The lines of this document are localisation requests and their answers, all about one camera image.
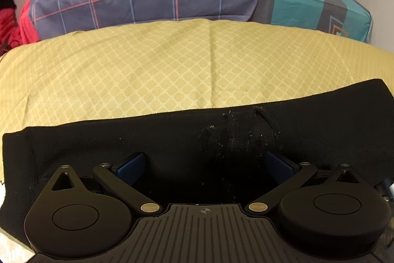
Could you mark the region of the yellow patterned bed cover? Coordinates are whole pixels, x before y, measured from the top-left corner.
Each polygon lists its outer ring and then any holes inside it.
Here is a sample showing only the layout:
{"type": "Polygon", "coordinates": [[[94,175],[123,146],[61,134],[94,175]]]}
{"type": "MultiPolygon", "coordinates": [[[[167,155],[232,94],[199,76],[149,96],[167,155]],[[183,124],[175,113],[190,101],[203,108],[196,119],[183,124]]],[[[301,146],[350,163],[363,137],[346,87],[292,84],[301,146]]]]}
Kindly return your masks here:
{"type": "Polygon", "coordinates": [[[275,102],[368,79],[393,54],[320,31],[156,22],[77,31],[1,59],[1,133],[28,126],[275,102]]]}

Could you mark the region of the magenta clothes pile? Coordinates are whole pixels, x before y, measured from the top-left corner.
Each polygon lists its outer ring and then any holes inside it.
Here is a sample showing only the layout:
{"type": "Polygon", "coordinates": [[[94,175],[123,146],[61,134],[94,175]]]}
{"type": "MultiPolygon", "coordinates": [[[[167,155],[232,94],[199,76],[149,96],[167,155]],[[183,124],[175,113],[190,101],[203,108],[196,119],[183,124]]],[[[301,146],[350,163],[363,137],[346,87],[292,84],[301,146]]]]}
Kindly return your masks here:
{"type": "Polygon", "coordinates": [[[14,9],[1,10],[1,56],[18,46],[40,41],[38,32],[29,18],[30,2],[31,0],[27,0],[22,7],[19,21],[14,9]]]}

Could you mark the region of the black pants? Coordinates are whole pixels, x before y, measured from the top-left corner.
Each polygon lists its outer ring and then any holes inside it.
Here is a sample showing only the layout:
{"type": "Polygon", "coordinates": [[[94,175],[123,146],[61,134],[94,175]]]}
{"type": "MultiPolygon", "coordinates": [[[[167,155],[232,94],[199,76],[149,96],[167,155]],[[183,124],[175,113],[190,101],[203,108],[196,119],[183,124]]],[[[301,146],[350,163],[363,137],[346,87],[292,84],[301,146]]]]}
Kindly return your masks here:
{"type": "Polygon", "coordinates": [[[246,204],[268,183],[270,152],[322,170],[350,164],[370,185],[393,178],[393,95],[380,79],[282,102],[27,127],[3,136],[1,227],[24,242],[23,223],[50,177],[70,165],[92,189],[95,166],[143,152],[139,192],[163,205],[246,204]]]}

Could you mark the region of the teal grey bedsheet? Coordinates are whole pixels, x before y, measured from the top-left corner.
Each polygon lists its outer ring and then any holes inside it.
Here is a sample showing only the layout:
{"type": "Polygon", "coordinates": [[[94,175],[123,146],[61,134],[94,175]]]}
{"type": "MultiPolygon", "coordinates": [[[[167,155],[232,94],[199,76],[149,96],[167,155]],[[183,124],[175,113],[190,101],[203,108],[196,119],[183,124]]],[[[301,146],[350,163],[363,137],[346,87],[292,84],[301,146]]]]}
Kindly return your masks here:
{"type": "Polygon", "coordinates": [[[356,0],[258,0],[251,21],[312,29],[369,43],[370,12],[356,0]]]}

